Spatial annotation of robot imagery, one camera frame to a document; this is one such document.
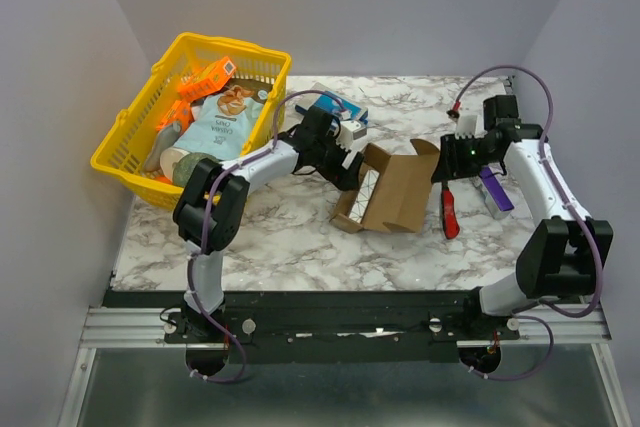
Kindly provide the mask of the white patterned box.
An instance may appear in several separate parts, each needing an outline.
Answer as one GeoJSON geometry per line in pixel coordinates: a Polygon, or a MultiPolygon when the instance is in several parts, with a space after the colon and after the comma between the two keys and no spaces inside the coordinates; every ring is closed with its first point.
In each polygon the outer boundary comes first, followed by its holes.
{"type": "Polygon", "coordinates": [[[379,179],[379,172],[373,169],[366,171],[360,188],[348,214],[350,220],[361,223],[364,219],[368,204],[373,196],[379,179]]]}

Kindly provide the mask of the red black utility knife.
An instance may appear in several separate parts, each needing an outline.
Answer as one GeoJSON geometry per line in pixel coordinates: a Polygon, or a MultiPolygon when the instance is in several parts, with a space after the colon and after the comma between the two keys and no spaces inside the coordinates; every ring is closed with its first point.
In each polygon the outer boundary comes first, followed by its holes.
{"type": "Polygon", "coordinates": [[[446,181],[441,183],[440,220],[445,238],[455,239],[460,233],[460,226],[455,212],[455,198],[446,181]]]}

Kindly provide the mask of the brown cardboard express box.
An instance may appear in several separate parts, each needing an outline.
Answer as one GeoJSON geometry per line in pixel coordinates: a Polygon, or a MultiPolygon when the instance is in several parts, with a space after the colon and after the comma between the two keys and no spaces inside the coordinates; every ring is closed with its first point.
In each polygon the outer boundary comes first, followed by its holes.
{"type": "Polygon", "coordinates": [[[342,193],[330,216],[334,227],[349,234],[362,230],[381,233],[422,231],[432,189],[431,176],[440,151],[423,139],[413,139],[411,145],[415,152],[410,155],[391,154],[374,143],[366,145],[358,181],[362,183],[369,171],[379,174],[372,196],[363,218],[356,221],[349,214],[358,192],[342,193]]]}

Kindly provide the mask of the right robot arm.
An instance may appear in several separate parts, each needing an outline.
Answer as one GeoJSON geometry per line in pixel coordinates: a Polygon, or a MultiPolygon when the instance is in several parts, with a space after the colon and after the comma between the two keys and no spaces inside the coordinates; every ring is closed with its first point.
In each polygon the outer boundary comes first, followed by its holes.
{"type": "Polygon", "coordinates": [[[446,134],[432,175],[435,183],[474,178],[498,163],[515,178],[536,228],[516,260],[515,270],[477,293],[478,304],[464,309],[460,326],[480,339],[496,327],[496,316],[523,311],[535,303],[560,312],[561,299],[588,296],[581,311],[599,304],[603,271],[613,229],[581,206],[556,166],[542,126],[521,120],[513,95],[483,103],[484,134],[446,134]]]}

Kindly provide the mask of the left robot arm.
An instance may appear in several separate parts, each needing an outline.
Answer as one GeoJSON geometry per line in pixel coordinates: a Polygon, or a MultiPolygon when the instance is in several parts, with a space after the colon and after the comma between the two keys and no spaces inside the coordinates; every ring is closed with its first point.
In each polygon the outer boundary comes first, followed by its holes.
{"type": "Polygon", "coordinates": [[[228,330],[216,312],[224,303],[224,251],[238,234],[250,194],[309,167],[341,191],[359,186],[364,155],[354,144],[367,126],[311,107],[302,121],[255,152],[222,163],[205,158],[194,167],[173,221],[188,252],[182,315],[201,342],[228,330]]]}

